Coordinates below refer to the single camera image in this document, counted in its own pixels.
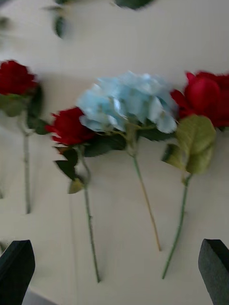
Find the artificial flower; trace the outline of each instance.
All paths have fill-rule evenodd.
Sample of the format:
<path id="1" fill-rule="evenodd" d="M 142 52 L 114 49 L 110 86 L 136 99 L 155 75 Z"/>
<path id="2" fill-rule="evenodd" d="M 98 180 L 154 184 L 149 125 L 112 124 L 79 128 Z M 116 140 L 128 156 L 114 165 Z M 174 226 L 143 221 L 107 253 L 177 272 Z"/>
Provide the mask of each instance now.
<path id="1" fill-rule="evenodd" d="M 86 142 L 95 133 L 80 123 L 82 115 L 78 107 L 60 111 L 59 114 L 53 114 L 55 120 L 52 125 L 46 125 L 46 130 L 57 135 L 52 137 L 54 141 L 67 146 Z"/>
<path id="2" fill-rule="evenodd" d="M 204 115 L 215 127 L 229 126 L 229 74 L 188 72 L 187 79 L 184 95 L 178 90 L 171 93 L 179 105 L 179 117 Z"/>
<path id="3" fill-rule="evenodd" d="M 0 66 L 0 94 L 26 94 L 37 86 L 35 76 L 16 61 L 4 61 Z"/>
<path id="4" fill-rule="evenodd" d="M 149 119 L 161 132 L 176 130 L 177 105 L 169 94 L 170 86 L 158 76 L 129 71 L 98 81 L 76 104 L 85 114 L 80 118 L 84 126 L 97 132 L 113 128 L 125 132 L 128 121 L 138 124 Z"/>

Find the red rose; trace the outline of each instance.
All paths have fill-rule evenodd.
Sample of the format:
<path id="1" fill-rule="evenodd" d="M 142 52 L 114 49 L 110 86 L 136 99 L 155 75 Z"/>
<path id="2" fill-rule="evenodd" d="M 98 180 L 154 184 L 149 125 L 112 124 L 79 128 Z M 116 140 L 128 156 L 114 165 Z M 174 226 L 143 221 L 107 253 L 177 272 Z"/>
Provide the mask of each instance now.
<path id="1" fill-rule="evenodd" d="M 57 134 L 52 139 L 58 143 L 68 146 L 83 143 L 93 138 L 95 133 L 80 123 L 82 115 L 83 112 L 78 107 L 60 111 L 59 115 L 53 114 L 53 125 L 46 125 L 45 128 L 48 132 Z"/>
<path id="2" fill-rule="evenodd" d="M 179 105 L 179 116 L 207 116 L 215 127 L 229 126 L 229 74 L 187 73 L 184 95 L 175 90 L 172 98 Z"/>
<path id="3" fill-rule="evenodd" d="M 4 61 L 0 66 L 0 94 L 25 94 L 36 87 L 35 76 L 16 61 Z"/>

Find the blue hydrangea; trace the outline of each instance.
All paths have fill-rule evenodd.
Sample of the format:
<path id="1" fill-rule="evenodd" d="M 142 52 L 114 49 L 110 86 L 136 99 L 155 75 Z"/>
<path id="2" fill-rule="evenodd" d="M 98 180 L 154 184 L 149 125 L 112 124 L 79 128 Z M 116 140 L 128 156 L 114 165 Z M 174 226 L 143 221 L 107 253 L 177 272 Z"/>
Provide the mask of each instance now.
<path id="1" fill-rule="evenodd" d="M 118 77 L 100 78 L 78 99 L 77 106 L 84 112 L 81 123 L 96 131 L 114 128 L 124 131 L 128 121 L 155 123 L 164 133 L 177 128 L 177 105 L 169 92 L 172 90 L 162 78 L 149 74 L 127 72 Z"/>

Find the green stem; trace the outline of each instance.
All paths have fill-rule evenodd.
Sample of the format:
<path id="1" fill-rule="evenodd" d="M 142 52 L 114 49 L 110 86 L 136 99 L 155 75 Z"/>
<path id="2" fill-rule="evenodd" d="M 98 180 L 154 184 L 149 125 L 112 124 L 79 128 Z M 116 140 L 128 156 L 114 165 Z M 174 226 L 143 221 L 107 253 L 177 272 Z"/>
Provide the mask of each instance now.
<path id="1" fill-rule="evenodd" d="M 169 268 L 171 259 L 173 257 L 173 253 L 175 251 L 175 248 L 177 246 L 177 243 L 178 243 L 178 240 L 179 240 L 179 237 L 180 237 L 181 229 L 182 229 L 183 222 L 184 222 L 185 205 L 186 205 L 186 200 L 187 200 L 187 191 L 188 191 L 189 181 L 190 181 L 191 177 L 192 177 L 192 174 L 190 174 L 184 181 L 184 186 L 185 187 L 184 187 L 183 200 L 182 200 L 182 206 L 181 206 L 181 211 L 180 211 L 179 225 L 178 225 L 177 233 L 176 233 L 172 248 L 170 250 L 170 253 L 169 253 L 169 256 L 168 256 L 168 259 L 167 259 L 167 262 L 166 262 L 166 265 L 165 265 L 165 268 L 164 268 L 164 271 L 163 271 L 163 274 L 162 274 L 162 279 L 164 279 L 165 276 L 166 276 L 166 273 L 167 273 L 167 270 Z"/>
<path id="2" fill-rule="evenodd" d="M 25 166 L 25 200 L 26 200 L 26 214 L 31 212 L 30 200 L 30 154 L 29 154 L 29 135 L 24 133 L 24 166 Z"/>
<path id="3" fill-rule="evenodd" d="M 134 160 L 134 165 L 135 165 L 135 169 L 136 169 L 138 178 L 139 178 L 140 183 L 141 183 L 141 187 L 142 187 L 143 194 L 144 194 L 144 197 L 145 197 L 145 200 L 146 200 L 146 204 L 147 204 L 147 207 L 148 207 L 148 210 L 149 210 L 151 223 L 152 223 L 152 226 L 153 226 L 153 229 L 154 229 L 154 232 L 155 232 L 156 244 L 157 244 L 157 247 L 158 247 L 159 251 L 161 251 L 161 246 L 160 246 L 160 241 L 159 241 L 159 237 L 158 237 L 158 233 L 157 233 L 155 219 L 154 219 L 154 216 L 153 216 L 153 212 L 151 210 L 149 198 L 148 198 L 148 195 L 147 195 L 147 192 L 146 192 L 146 187 L 145 187 L 143 179 L 142 179 L 142 175 L 141 175 L 141 172 L 140 172 L 140 167 L 138 165 L 137 158 L 136 158 L 135 155 L 133 156 L 133 160 Z"/>
<path id="4" fill-rule="evenodd" d="M 90 235 L 90 244 L 92 248 L 92 255 L 93 255 L 93 263 L 94 263 L 94 269 L 95 269 L 95 275 L 97 282 L 99 283 L 101 281 L 100 275 L 99 275 L 99 269 L 98 269 L 98 263 L 96 258 L 96 252 L 95 252 L 95 242 L 94 242 L 94 233 L 93 233 L 93 224 L 92 224 L 92 216 L 91 216 L 91 210 L 90 210 L 90 201 L 89 201 L 89 195 L 88 195 L 88 183 L 91 178 L 91 172 L 85 162 L 82 149 L 81 147 L 78 149 L 80 160 L 85 167 L 87 171 L 87 181 L 84 185 L 84 197 L 85 197 L 85 204 L 86 204 L 86 212 L 87 212 L 87 220 L 88 220 L 88 229 L 89 229 L 89 235 Z"/>
<path id="5" fill-rule="evenodd" d="M 4 194 L 3 194 L 3 191 L 0 189 L 0 199 L 3 199 L 4 198 Z"/>

